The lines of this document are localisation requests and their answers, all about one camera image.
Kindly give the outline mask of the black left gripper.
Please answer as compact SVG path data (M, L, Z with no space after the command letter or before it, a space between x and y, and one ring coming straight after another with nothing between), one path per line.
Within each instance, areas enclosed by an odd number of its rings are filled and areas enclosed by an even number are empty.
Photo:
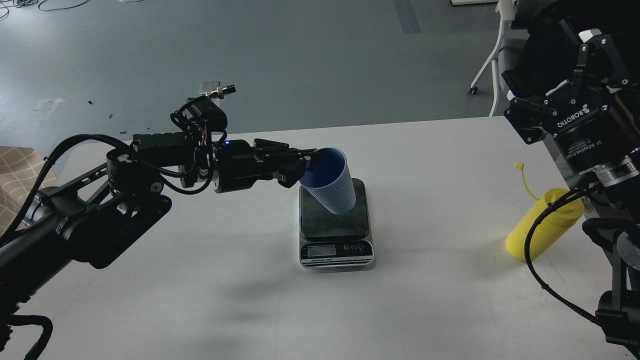
M218 194L250 189L258 181L277 180L292 187L305 173L320 166L317 148L297 149L284 142L254 139L226 140L214 150L214 190Z

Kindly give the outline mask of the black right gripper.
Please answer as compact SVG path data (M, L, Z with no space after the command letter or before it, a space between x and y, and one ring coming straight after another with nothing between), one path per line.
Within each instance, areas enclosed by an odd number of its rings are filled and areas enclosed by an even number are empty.
M557 99L537 70L505 70L513 98L504 116L528 145L549 136L574 173L621 161L639 148L639 130L616 93L633 86L633 35L580 30L561 20L566 41L557 51Z

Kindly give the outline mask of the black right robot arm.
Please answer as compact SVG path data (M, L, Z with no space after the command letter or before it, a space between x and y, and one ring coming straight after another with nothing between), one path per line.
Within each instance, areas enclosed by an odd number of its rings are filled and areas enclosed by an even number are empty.
M577 48L572 76L545 96L526 96L508 75L514 91L505 117L526 144L546 135L573 173L592 172L594 187L576 187L544 207L525 237L525 262L534 278L569 309L598 325L608 343L639 355L639 129L626 115L614 91L631 88L639 79L633 64L633 39L624 32L603 33L597 28L575 30L569 19L560 27ZM537 227L553 212L572 201L602 191L628 212L625 218L590 218L582 229L591 241L609 253L612 289L604 292L594 314L552 290L535 271L530 244Z

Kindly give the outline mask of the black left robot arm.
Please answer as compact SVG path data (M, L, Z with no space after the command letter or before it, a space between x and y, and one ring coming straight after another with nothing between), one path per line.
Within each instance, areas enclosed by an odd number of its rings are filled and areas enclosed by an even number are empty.
M136 134L127 144L112 136L78 134L45 158L34 185L1 236L1 347L14 327L39 326L26 353L36 360L53 333L46 316L20 315L30 298L70 262L108 267L171 209L169 187L183 195L250 189L258 181L295 185L322 160L318 149L257 138L227 139L227 116L216 105L236 91L219 87L188 98L169 116L174 133ZM62 186L41 188L64 153L85 141L110 145L105 162Z

